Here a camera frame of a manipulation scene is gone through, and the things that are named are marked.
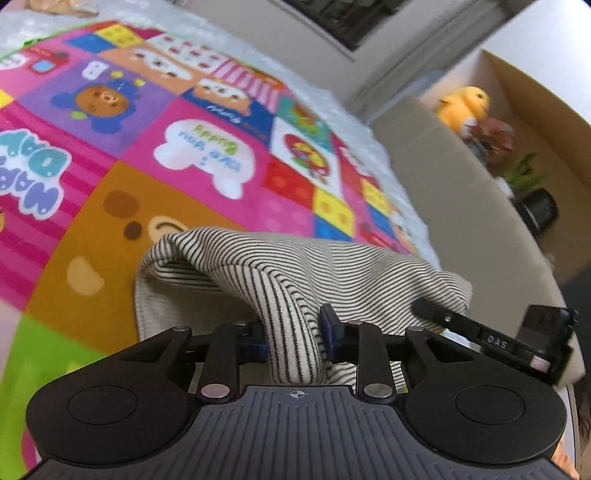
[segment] blue cartoon lettering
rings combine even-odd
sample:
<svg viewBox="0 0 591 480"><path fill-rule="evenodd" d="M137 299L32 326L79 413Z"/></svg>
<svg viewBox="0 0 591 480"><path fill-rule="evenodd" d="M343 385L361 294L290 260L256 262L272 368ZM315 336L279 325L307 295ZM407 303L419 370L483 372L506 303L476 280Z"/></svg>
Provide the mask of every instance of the blue cartoon lettering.
<svg viewBox="0 0 591 480"><path fill-rule="evenodd" d="M21 155L31 155L33 152L45 148L46 142L37 143L37 139L34 135L26 137L25 141L21 145Z"/></svg>
<svg viewBox="0 0 591 480"><path fill-rule="evenodd" d="M60 191L57 188L50 187L46 190L45 185L37 182L25 195L22 200L22 206L26 210L32 210L34 207L37 207L37 213L43 216L53 210L60 196Z"/></svg>
<svg viewBox="0 0 591 480"><path fill-rule="evenodd" d="M7 168L0 167L0 192L10 189L14 183L14 179L17 178L20 172L21 170L19 168L8 170Z"/></svg>
<svg viewBox="0 0 591 480"><path fill-rule="evenodd" d="M0 147L6 147L9 157L16 157L19 154L23 139L30 133L29 130L8 130L0 134Z"/></svg>
<svg viewBox="0 0 591 480"><path fill-rule="evenodd" d="M71 162L70 154L51 147L27 129L0 134L0 196L11 194L20 199L19 210L45 220L60 207L64 196L59 184L61 173Z"/></svg>
<svg viewBox="0 0 591 480"><path fill-rule="evenodd" d="M29 158L29 168L41 177L55 177L60 174L69 161L69 155L55 148L36 151Z"/></svg>
<svg viewBox="0 0 591 480"><path fill-rule="evenodd" d="M27 177L27 172L22 171L21 174L17 177L16 182L14 183L14 190L15 192L24 192L27 190L35 180L31 180Z"/></svg>

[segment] speech bubble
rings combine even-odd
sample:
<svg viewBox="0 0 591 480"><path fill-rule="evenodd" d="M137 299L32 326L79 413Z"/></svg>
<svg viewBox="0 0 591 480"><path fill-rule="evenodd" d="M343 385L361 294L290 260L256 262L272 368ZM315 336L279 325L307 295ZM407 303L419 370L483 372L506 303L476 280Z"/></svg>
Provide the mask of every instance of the speech bubble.
<svg viewBox="0 0 591 480"><path fill-rule="evenodd" d="M13 53L5 59L0 60L0 70L19 69L25 63L27 63L27 60L28 58L26 58L23 54Z"/></svg>
<svg viewBox="0 0 591 480"><path fill-rule="evenodd" d="M206 121L179 120L164 133L166 143L154 150L154 158L170 170L197 167L213 176L222 195L242 198L242 185L255 174L252 149L232 134Z"/></svg>
<svg viewBox="0 0 591 480"><path fill-rule="evenodd" d="M86 80L96 80L108 68L109 66L106 63L93 60L82 70L82 76Z"/></svg>

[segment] circular pad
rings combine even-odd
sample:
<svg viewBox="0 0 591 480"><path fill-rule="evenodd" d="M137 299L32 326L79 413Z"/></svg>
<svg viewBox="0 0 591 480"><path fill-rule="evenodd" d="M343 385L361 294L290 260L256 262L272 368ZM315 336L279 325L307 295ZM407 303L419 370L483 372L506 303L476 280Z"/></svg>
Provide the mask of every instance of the circular pad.
<svg viewBox="0 0 591 480"><path fill-rule="evenodd" d="M465 417L484 425L503 425L518 419L523 399L506 388L491 385L469 387L456 397L456 407Z"/></svg>

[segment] yellow duck toy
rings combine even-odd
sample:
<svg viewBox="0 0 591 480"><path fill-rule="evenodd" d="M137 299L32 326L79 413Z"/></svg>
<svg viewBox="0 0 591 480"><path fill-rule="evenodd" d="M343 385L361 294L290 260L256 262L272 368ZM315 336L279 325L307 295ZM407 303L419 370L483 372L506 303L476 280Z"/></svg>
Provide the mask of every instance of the yellow duck toy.
<svg viewBox="0 0 591 480"><path fill-rule="evenodd" d="M463 87L446 95L437 108L437 116L455 134L470 138L470 127L488 115L490 97L478 87Z"/></svg>

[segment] purple square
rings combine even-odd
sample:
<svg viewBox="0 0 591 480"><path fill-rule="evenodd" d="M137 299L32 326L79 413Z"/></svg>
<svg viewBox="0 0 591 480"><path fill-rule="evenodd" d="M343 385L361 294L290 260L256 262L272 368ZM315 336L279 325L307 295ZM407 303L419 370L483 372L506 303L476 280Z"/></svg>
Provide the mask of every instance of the purple square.
<svg viewBox="0 0 591 480"><path fill-rule="evenodd" d="M174 95L135 73L92 57L19 99L43 120L120 156Z"/></svg>

